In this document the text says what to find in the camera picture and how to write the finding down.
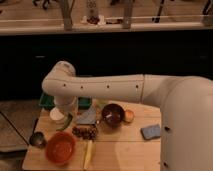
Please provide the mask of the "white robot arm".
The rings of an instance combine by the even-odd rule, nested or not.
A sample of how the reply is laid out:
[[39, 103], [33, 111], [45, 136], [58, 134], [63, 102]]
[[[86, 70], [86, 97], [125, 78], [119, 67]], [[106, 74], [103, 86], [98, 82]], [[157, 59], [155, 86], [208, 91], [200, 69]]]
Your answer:
[[161, 171], [213, 171], [213, 80], [200, 76], [78, 77], [59, 61], [42, 81], [55, 105], [71, 109], [76, 97], [155, 106], [161, 112]]

